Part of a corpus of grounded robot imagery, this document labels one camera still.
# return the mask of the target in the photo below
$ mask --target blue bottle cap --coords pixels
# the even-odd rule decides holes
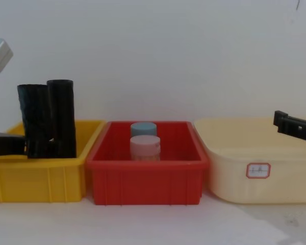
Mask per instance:
[[[157,135],[157,125],[153,122],[137,122],[131,125],[131,137],[137,135]]]

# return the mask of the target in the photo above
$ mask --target black object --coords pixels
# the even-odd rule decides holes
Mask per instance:
[[[306,140],[306,120],[291,117],[282,111],[275,111],[273,124],[278,132]]]
[[[51,158],[55,155],[52,120],[47,85],[17,86],[29,158]]]
[[[24,136],[0,133],[0,156],[24,155],[24,151]]]
[[[49,80],[48,97],[57,158],[75,158],[76,129],[72,80]]]

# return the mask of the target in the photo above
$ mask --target small plastic bottle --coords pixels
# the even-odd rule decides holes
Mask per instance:
[[[132,160],[159,161],[160,138],[153,135],[138,135],[131,138]]]
[[[136,122],[131,125],[131,137],[137,135],[157,135],[157,125],[153,122]]]

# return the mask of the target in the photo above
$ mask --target black plastic tube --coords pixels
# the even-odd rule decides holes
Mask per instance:
[[[73,81],[49,80],[49,104],[53,120],[53,138],[57,158],[77,156],[74,120]]]
[[[22,121],[25,130],[27,156],[51,158],[55,152],[47,85],[22,84],[17,86]]]
[[[0,156],[24,155],[24,150],[24,136],[0,133]]]

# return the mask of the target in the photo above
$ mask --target tabletop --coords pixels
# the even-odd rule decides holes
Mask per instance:
[[[0,204],[0,244],[306,245],[306,205]]]

